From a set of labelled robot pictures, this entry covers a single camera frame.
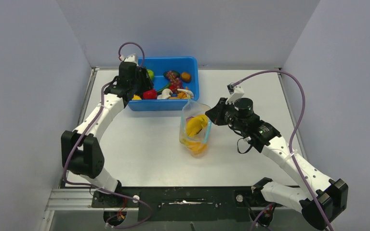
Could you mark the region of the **yellow banana bunch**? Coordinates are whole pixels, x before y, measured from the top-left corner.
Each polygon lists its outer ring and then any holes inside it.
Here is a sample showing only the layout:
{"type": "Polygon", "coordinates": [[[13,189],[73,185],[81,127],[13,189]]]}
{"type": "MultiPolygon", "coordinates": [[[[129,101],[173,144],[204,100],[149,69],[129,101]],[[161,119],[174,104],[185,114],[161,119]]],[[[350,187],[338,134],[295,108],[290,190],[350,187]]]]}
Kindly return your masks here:
{"type": "Polygon", "coordinates": [[[186,124],[186,134],[193,138],[198,135],[207,125],[209,119],[206,115],[198,115],[186,124]]]}

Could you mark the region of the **clear zip top bag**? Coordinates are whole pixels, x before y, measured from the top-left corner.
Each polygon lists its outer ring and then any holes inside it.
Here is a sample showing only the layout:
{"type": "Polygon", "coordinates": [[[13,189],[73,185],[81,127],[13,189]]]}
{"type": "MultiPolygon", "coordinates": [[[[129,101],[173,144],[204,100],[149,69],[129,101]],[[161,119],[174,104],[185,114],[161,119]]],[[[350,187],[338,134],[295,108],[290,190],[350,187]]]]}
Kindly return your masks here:
{"type": "Polygon", "coordinates": [[[193,157],[203,156],[208,149],[211,121],[205,113],[210,109],[189,98],[181,110],[179,142],[193,157]]]}

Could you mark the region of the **yellow bell pepper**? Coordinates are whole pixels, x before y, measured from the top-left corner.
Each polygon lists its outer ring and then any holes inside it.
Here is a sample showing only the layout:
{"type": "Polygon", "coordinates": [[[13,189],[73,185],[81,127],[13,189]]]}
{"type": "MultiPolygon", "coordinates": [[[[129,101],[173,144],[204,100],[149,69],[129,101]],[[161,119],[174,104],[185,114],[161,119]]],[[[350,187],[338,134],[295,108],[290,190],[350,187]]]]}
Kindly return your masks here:
{"type": "Polygon", "coordinates": [[[203,142],[191,141],[185,145],[186,148],[190,151],[192,156],[201,156],[206,153],[208,149],[208,144],[203,142]]]}

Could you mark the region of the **red grape bunch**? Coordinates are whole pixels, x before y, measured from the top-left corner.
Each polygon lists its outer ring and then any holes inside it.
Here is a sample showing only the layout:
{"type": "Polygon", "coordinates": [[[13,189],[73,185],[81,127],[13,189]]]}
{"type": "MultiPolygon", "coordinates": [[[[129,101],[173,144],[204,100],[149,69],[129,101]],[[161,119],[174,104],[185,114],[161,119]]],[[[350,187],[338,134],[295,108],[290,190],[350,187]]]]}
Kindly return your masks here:
{"type": "Polygon", "coordinates": [[[171,89],[174,94],[177,93],[177,89],[183,88],[183,82],[181,78],[172,79],[172,80],[169,80],[169,82],[171,83],[171,86],[169,87],[169,89],[171,89]]]}

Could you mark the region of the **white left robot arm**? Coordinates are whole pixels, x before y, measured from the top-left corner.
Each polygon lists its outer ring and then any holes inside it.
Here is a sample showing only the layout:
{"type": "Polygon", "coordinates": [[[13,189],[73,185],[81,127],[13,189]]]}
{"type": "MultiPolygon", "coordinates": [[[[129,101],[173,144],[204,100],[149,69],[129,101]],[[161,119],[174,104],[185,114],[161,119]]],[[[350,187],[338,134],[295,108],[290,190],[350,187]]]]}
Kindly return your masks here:
{"type": "Polygon", "coordinates": [[[100,139],[113,121],[132,98],[152,90],[154,84],[145,67],[135,62],[122,62],[119,73],[100,91],[100,102],[89,116],[72,131],[61,135],[61,154],[63,181],[69,185],[78,185],[67,179],[67,172],[86,179],[85,186],[103,194],[118,197],[121,182],[106,170],[105,158],[100,146],[100,139]]]}

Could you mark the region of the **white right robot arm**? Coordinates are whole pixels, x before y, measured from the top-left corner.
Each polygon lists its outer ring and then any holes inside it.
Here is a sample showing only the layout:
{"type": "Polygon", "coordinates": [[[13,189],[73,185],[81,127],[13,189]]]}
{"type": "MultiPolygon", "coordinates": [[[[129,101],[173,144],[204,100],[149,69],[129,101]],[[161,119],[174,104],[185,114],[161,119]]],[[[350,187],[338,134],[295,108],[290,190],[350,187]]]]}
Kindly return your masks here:
{"type": "Polygon", "coordinates": [[[205,115],[215,125],[228,126],[250,149],[271,159],[297,184],[294,188],[263,178],[252,187],[254,203],[271,202],[289,207],[320,231],[346,209],[347,183],[325,175],[296,150],[291,151],[281,133],[254,112],[251,99],[240,98],[234,104],[227,104],[226,98],[221,98],[205,115]]]}

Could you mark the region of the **yellow lemon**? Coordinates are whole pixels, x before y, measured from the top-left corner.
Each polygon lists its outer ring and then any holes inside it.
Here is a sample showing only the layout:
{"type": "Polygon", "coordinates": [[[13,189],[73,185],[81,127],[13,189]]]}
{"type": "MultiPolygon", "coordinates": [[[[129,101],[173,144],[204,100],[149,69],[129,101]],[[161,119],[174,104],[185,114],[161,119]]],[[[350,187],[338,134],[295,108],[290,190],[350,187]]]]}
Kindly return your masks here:
{"type": "Polygon", "coordinates": [[[133,98],[132,98],[133,101],[136,101],[136,100],[142,100],[142,98],[138,95],[134,95],[133,98]]]}

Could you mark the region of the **red apple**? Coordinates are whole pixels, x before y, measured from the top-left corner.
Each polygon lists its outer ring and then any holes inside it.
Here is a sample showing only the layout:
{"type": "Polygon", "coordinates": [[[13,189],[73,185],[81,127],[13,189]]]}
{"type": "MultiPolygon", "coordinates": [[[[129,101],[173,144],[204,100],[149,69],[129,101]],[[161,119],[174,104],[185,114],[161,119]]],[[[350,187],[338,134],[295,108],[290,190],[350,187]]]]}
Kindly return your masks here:
{"type": "Polygon", "coordinates": [[[155,89],[148,90],[143,93],[143,99],[144,100],[155,100],[158,96],[158,93],[155,89]]]}

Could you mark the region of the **white mushroom lower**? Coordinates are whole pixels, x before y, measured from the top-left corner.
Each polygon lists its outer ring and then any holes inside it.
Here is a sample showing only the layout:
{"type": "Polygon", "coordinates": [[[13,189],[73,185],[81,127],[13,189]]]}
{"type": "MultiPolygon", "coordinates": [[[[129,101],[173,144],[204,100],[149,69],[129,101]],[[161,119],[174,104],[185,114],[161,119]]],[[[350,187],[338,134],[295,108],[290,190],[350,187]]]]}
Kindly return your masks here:
{"type": "Polygon", "coordinates": [[[188,89],[177,89],[177,97],[179,99],[193,99],[194,94],[191,90],[188,89]]]}

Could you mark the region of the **white mushroom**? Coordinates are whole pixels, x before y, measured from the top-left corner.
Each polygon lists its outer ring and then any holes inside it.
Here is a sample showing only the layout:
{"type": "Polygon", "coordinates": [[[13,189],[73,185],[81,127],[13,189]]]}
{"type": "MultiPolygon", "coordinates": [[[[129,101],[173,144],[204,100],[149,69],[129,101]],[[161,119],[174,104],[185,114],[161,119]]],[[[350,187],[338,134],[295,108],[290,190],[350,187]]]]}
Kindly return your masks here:
{"type": "Polygon", "coordinates": [[[158,100],[169,99],[172,96],[173,92],[171,89],[164,89],[161,94],[157,96],[158,100]]]}
{"type": "Polygon", "coordinates": [[[177,97],[179,99],[193,99],[194,94],[191,90],[188,89],[177,89],[177,97]]]}

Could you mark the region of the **white mushroom upper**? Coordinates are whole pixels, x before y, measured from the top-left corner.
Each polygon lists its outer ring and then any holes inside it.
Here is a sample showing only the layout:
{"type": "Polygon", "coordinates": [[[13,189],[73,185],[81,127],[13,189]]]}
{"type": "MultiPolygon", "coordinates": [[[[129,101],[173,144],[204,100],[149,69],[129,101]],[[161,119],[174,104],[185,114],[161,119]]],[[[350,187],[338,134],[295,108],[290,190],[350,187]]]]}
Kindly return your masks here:
{"type": "Polygon", "coordinates": [[[161,94],[157,96],[158,100],[169,99],[172,96],[173,92],[171,89],[164,89],[161,94]]]}

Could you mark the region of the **green chili pepper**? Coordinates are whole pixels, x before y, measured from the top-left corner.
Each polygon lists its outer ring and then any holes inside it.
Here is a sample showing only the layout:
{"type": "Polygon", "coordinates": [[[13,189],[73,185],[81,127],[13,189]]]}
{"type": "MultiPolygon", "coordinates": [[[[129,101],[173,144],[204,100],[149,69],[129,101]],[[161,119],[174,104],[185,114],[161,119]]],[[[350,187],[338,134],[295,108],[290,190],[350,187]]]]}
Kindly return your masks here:
{"type": "Polygon", "coordinates": [[[169,87],[171,86],[171,83],[169,82],[168,84],[166,84],[164,87],[162,87],[161,89],[159,89],[157,91],[157,94],[162,94],[162,92],[165,90],[165,89],[169,89],[169,87]]]}

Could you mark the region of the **dark green avocado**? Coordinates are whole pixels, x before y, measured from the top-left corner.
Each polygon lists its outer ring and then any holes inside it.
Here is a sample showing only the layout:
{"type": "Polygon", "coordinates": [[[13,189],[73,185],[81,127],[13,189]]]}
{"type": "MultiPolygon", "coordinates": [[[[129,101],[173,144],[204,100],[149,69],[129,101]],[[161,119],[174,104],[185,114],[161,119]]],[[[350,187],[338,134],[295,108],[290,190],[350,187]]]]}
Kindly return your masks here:
{"type": "Polygon", "coordinates": [[[169,70],[169,71],[164,72],[163,76],[167,80],[172,80],[172,79],[180,78],[181,74],[179,72],[175,71],[175,70],[169,70]]]}

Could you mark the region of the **brown kiwi fruit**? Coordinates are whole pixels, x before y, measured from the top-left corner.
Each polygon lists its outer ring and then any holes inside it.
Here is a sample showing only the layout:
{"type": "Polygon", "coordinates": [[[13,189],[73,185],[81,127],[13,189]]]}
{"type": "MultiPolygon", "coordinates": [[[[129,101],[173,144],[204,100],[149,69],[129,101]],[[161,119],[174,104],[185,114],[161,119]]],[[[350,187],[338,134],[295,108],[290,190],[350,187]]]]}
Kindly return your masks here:
{"type": "Polygon", "coordinates": [[[188,72],[182,72],[180,78],[185,83],[189,83],[192,80],[192,76],[188,72]]]}

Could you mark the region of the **blue plastic bin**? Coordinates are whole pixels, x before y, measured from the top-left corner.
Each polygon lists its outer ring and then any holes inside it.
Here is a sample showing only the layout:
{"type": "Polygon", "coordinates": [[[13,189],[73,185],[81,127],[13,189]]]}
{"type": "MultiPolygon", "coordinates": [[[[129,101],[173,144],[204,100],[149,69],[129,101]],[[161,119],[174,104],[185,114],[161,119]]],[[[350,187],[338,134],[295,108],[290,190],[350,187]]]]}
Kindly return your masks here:
{"type": "MultiPolygon", "coordinates": [[[[144,67],[152,70],[155,74],[154,88],[160,90],[168,84],[163,73],[166,71],[177,71],[180,74],[187,72],[191,75],[189,83],[183,83],[194,94],[194,100],[198,100],[199,80],[198,80],[198,63],[192,56],[169,56],[169,57],[146,57],[144,67]]],[[[128,103],[133,111],[178,111],[187,103],[186,99],[166,99],[166,100],[134,100],[128,103]]]]}

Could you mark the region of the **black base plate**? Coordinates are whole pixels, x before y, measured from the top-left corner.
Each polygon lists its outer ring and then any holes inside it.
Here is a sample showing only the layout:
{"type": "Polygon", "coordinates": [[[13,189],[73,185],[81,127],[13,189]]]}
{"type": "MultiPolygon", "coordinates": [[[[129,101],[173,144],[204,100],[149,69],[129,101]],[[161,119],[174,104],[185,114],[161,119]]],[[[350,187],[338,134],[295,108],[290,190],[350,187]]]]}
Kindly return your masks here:
{"type": "Polygon", "coordinates": [[[250,186],[122,187],[120,192],[127,198],[94,191],[91,204],[104,210],[104,220],[112,218],[118,226],[122,226],[118,213],[134,213],[138,222],[248,222],[269,204],[250,186]]]}

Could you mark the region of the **aluminium frame rail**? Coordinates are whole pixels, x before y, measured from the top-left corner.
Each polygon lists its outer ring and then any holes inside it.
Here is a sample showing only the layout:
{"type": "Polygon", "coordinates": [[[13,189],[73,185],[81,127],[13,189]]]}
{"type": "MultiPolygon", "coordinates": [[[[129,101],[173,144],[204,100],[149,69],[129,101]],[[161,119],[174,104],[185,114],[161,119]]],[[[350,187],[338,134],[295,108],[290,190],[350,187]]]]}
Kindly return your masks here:
{"type": "Polygon", "coordinates": [[[119,207],[92,207],[92,201],[98,200],[97,197],[93,197],[94,190],[88,188],[58,188],[51,191],[49,200],[44,210],[44,216],[41,220],[39,230],[50,231],[53,230],[53,223],[55,223],[55,213],[66,211],[66,212],[99,212],[103,215],[104,212],[109,213],[110,217],[118,212],[125,212],[128,214],[138,214],[138,207],[125,207],[121,209],[119,207]]]}

